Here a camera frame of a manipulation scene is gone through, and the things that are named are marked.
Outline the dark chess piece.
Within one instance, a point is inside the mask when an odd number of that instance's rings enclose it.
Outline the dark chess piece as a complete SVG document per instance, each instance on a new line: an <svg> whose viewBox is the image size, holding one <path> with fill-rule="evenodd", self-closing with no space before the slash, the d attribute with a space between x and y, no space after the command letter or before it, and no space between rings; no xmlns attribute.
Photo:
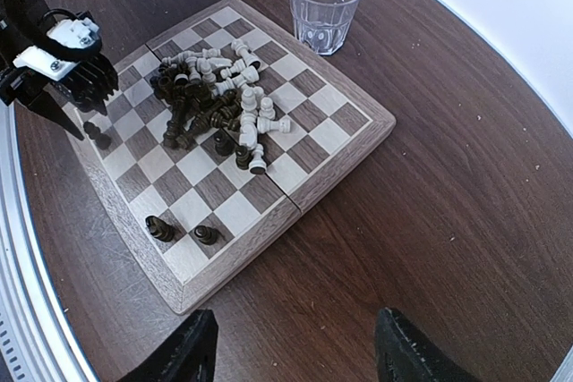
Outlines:
<svg viewBox="0 0 573 382"><path fill-rule="evenodd" d="M107 134L103 133L96 124L85 122L83 124L83 130L89 139L94 141L98 149L106 150L111 146L111 138Z"/></svg>
<svg viewBox="0 0 573 382"><path fill-rule="evenodd" d="M174 239L175 228L157 216L147 216L145 225L150 235L161 242L171 242Z"/></svg>

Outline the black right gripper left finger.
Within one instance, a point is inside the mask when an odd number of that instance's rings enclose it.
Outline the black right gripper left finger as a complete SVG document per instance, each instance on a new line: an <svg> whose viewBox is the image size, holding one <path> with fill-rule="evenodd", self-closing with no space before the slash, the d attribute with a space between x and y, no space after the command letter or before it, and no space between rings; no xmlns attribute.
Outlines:
<svg viewBox="0 0 573 382"><path fill-rule="evenodd" d="M196 310L139 366L119 381L213 381L218 323L212 310Z"/></svg>

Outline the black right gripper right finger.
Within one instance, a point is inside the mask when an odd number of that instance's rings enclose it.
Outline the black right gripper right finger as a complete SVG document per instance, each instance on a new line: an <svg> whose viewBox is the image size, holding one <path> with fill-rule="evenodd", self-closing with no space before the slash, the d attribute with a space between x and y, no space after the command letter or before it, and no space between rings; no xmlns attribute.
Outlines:
<svg viewBox="0 0 573 382"><path fill-rule="evenodd" d="M379 311L374 346L379 381L478 381L398 309Z"/></svg>

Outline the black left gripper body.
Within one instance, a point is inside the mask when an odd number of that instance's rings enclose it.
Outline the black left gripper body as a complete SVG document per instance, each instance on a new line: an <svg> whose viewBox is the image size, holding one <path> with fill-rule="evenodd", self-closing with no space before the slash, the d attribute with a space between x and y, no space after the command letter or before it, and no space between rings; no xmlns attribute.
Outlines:
<svg viewBox="0 0 573 382"><path fill-rule="evenodd" d="M82 62L60 81L52 81L27 68L16 69L12 60L29 41L13 26L13 19L25 15L37 20L55 9L46 0L1 0L1 99L6 105L17 101L27 107L35 99L53 99L53 89L83 113L105 114L106 102L119 89L115 67L100 53Z"/></svg>

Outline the dark chess pawn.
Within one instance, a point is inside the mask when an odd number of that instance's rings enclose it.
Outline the dark chess pawn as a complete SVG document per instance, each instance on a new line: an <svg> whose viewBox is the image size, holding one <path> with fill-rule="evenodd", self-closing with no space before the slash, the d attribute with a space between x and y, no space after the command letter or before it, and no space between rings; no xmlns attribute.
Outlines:
<svg viewBox="0 0 573 382"><path fill-rule="evenodd" d="M213 245L218 240L218 230L208 225L197 225L192 234L198 242L207 246Z"/></svg>

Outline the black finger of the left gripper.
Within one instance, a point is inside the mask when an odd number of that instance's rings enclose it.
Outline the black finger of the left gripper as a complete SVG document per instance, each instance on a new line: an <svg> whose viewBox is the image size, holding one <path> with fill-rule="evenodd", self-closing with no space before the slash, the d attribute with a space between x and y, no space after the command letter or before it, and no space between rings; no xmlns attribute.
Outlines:
<svg viewBox="0 0 573 382"><path fill-rule="evenodd" d="M55 123L72 134L78 140L84 140L84 135L72 119L54 101L54 99L35 99L27 108L36 115L40 115Z"/></svg>

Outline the dark chess piece front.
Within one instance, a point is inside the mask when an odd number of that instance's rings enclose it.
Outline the dark chess piece front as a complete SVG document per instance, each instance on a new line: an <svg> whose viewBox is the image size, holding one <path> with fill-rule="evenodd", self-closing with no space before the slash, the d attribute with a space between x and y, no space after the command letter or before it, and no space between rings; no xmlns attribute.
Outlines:
<svg viewBox="0 0 573 382"><path fill-rule="evenodd" d="M89 139L94 141L98 149L106 150L111 146L111 138L107 134L103 133L96 124L85 122L83 124L83 130Z"/></svg>

